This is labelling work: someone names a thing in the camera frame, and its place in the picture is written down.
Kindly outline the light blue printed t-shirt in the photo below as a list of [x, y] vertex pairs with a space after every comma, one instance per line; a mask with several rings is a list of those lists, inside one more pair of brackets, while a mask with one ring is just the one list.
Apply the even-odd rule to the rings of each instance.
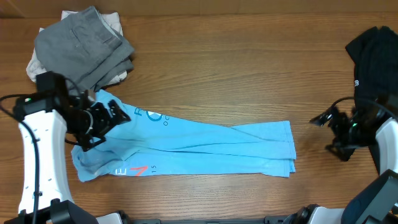
[[89, 151], [72, 149], [82, 182], [101, 175], [264, 174], [289, 177], [296, 150], [289, 121], [220, 126], [137, 108], [101, 90], [100, 103], [114, 100], [131, 118]]

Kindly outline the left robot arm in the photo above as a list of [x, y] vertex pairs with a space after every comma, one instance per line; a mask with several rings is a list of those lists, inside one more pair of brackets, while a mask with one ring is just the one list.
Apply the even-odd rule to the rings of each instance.
[[70, 94], [70, 79], [54, 72], [36, 76], [37, 91], [13, 94], [12, 111], [4, 110], [19, 123], [24, 146], [24, 186], [18, 216], [7, 224], [30, 223], [130, 223], [117, 211], [95, 217], [73, 202], [68, 186], [65, 145], [67, 134], [74, 145], [88, 151], [105, 142], [108, 131], [130, 121], [130, 117], [111, 100], [97, 103], [89, 90], [76, 84]]

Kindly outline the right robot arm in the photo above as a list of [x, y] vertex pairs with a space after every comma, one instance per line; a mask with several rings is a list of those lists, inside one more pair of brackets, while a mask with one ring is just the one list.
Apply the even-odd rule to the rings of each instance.
[[341, 161], [367, 149], [374, 180], [343, 208], [310, 204], [282, 223], [397, 223], [397, 96], [354, 100], [351, 114], [338, 109], [338, 100], [310, 123], [331, 129], [334, 138], [326, 149]]

